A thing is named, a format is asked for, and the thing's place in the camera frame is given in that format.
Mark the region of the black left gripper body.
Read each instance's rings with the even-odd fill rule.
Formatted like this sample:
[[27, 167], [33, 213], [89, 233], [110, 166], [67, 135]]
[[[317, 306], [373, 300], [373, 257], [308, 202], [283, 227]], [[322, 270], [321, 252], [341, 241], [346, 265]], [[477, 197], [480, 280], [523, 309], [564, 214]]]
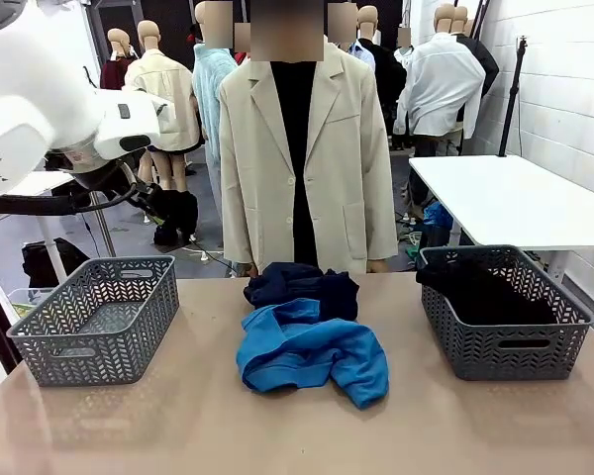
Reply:
[[145, 212], [150, 217], [160, 217], [158, 200], [162, 189], [154, 183], [138, 183], [135, 193], [130, 197], [130, 204]]

